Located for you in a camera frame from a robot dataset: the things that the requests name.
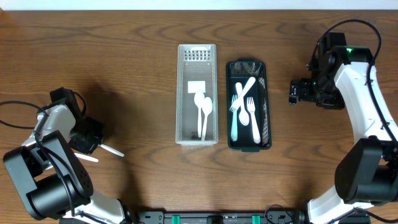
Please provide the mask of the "white spoon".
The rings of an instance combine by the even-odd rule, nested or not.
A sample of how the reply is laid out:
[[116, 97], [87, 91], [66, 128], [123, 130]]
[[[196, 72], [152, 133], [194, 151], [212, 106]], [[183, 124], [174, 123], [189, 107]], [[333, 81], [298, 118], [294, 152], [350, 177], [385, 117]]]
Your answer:
[[122, 153], [122, 152], [116, 150], [116, 149], [113, 148], [113, 147], [107, 146], [107, 145], [105, 145], [105, 144], [100, 144], [99, 147], [101, 147], [101, 148], [103, 148], [104, 150], [106, 150], [106, 151], [108, 151], [108, 152], [110, 152], [110, 153], [112, 153], [112, 154], [115, 154], [115, 155], [117, 155], [117, 156], [119, 156], [119, 157], [124, 157], [124, 153]]
[[204, 93], [202, 91], [197, 91], [194, 96], [194, 103], [198, 108], [198, 119], [197, 119], [197, 131], [198, 137], [201, 138], [202, 132], [202, 120], [201, 120], [201, 108], [203, 104], [203, 100], [205, 99]]
[[[243, 91], [242, 84], [240, 82], [237, 82], [235, 84], [235, 87], [236, 87], [236, 93], [239, 96]], [[240, 99], [239, 107], [240, 107], [239, 120], [243, 126], [247, 126], [249, 124], [249, 115], [248, 112], [245, 110], [243, 99]]]
[[84, 159], [84, 160], [87, 160], [87, 161], [90, 161], [90, 162], [98, 162], [99, 161], [99, 159], [97, 159], [95, 157], [91, 157], [91, 156], [85, 155], [85, 154], [80, 154], [80, 153], [75, 152], [75, 155], [79, 159]]

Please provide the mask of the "white fork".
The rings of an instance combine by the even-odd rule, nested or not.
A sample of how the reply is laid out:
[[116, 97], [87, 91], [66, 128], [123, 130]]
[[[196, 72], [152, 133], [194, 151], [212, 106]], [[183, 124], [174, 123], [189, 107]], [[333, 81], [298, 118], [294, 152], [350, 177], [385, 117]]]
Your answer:
[[250, 116], [251, 116], [253, 141], [256, 144], [259, 144], [261, 142], [261, 137], [260, 137], [257, 121], [256, 121], [256, 115], [254, 114], [254, 112], [256, 110], [256, 107], [255, 107], [255, 104], [254, 104], [253, 97], [247, 97], [246, 106], [247, 106], [247, 109], [248, 109], [248, 111], [250, 113]]
[[234, 100], [234, 102], [231, 104], [229, 110], [231, 112], [235, 112], [236, 110], [239, 109], [239, 101], [242, 100], [246, 93], [250, 90], [250, 88], [255, 84], [256, 78], [255, 77], [250, 77], [248, 81], [246, 82], [242, 92], [238, 95], [238, 97]]

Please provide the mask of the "pale green plastic fork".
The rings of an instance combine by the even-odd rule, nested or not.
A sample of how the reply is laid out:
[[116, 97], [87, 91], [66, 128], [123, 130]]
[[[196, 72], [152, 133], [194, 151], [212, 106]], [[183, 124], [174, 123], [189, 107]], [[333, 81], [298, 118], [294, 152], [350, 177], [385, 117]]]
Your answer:
[[237, 116], [237, 110], [232, 111], [232, 123], [231, 123], [231, 135], [230, 138], [232, 141], [237, 141], [238, 140], [238, 116]]

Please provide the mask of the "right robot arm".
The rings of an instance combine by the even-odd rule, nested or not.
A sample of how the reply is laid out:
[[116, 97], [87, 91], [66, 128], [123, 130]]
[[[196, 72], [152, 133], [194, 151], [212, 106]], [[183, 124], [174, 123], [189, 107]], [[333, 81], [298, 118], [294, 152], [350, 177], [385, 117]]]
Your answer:
[[310, 78], [290, 82], [289, 102], [346, 109], [354, 146], [335, 170], [333, 187], [308, 201], [307, 223], [338, 223], [348, 215], [397, 201], [397, 124], [377, 83], [368, 48], [350, 47], [342, 32], [318, 41]]

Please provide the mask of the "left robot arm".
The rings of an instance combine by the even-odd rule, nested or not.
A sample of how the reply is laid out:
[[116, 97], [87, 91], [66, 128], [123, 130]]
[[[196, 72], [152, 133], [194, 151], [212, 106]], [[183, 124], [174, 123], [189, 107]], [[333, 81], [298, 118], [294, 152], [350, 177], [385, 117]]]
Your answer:
[[18, 148], [5, 153], [6, 166], [29, 215], [60, 223], [136, 223], [120, 199], [97, 192], [81, 158], [103, 146], [104, 124], [86, 116], [80, 94], [58, 88], [51, 104], [37, 108], [37, 124]]

